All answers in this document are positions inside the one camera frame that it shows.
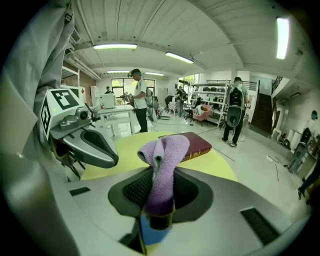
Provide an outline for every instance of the white floor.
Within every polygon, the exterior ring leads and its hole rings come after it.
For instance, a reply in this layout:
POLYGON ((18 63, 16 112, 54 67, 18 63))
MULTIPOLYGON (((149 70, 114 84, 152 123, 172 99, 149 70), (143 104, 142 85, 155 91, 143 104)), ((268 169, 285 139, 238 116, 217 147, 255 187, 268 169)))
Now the white floor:
MULTIPOLYGON (((137 132, 140 130, 137 120, 135 124, 137 132)), ((233 148, 221 141, 223 129, 220 130, 211 123, 208 125, 204 123, 203 127, 196 122, 191 122, 191 124, 193 126, 190 125, 190 119, 185 121, 183 117, 171 114, 169 120, 159 119, 158 123, 153 123, 153 125, 148 121, 148 131, 194 132, 199 134, 228 162, 238 182, 279 207, 292 222, 296 222, 309 214, 310 208, 306 206, 305 199, 298 200, 296 194, 296 189, 302 181, 283 167, 283 165, 288 164, 288 161, 270 148, 246 136, 247 127, 243 127, 237 147, 233 148), (270 161, 267 156, 277 157, 283 165, 270 161)), ((118 131, 115 132, 115 140, 131 136, 129 124, 120 124, 118 131)))

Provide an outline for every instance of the red book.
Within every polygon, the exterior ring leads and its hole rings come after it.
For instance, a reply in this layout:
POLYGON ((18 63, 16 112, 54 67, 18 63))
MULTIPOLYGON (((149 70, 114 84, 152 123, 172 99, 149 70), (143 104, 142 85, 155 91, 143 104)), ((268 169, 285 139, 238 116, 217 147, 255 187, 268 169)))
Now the red book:
POLYGON ((190 142, 189 149, 181 162, 204 155, 205 153, 208 153, 212 148, 212 145, 209 142, 207 142, 194 132, 183 132, 172 135, 183 135, 187 137, 190 142))

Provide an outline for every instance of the sneaker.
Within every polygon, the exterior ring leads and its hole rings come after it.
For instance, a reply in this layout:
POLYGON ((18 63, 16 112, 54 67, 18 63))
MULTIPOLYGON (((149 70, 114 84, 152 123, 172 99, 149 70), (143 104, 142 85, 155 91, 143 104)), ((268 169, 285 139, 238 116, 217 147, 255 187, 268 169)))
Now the sneaker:
POLYGON ((297 195, 298 199, 301 200, 302 193, 299 191, 299 189, 296 190, 296 195, 297 195))

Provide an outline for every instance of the folded towel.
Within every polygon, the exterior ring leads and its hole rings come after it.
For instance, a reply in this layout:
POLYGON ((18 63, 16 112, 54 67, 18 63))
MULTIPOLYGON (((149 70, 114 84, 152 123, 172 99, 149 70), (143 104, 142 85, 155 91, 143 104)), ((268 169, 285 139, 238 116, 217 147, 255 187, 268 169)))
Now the folded towel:
POLYGON ((149 217, 168 217, 174 206, 174 169, 185 157, 190 142, 183 135, 171 135, 150 141, 139 151, 142 161, 153 167, 152 189, 144 207, 149 217))

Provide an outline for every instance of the fluorescent light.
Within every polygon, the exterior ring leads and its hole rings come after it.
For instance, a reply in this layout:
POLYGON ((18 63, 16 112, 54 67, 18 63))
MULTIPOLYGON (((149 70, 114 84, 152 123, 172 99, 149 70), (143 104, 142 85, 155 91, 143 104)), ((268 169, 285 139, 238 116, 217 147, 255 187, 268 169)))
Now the fluorescent light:
POLYGON ((114 73, 129 73, 129 70, 109 70, 107 71, 108 74, 114 74, 114 73))
POLYGON ((169 51, 168 51, 165 55, 170 56, 170 57, 175 58, 175 59, 178 59, 178 60, 180 60, 180 61, 189 63, 189 64, 194 63, 194 62, 193 62, 192 60, 190 60, 190 59, 187 59, 187 58, 185 58, 185 57, 182 57, 182 56, 180 56, 180 55, 174 54, 174 53, 169 52, 169 51))
POLYGON ((160 76, 163 77, 164 74, 160 74, 160 73, 154 73, 154 72, 145 72, 146 75, 154 75, 154 76, 160 76))
POLYGON ((94 45, 93 48, 95 50, 112 49, 112 48, 136 49, 137 44, 135 44, 135 43, 107 43, 107 44, 94 45))
POLYGON ((289 42, 289 20, 277 18, 276 23, 278 26, 278 50, 276 57, 283 60, 286 57, 289 42))

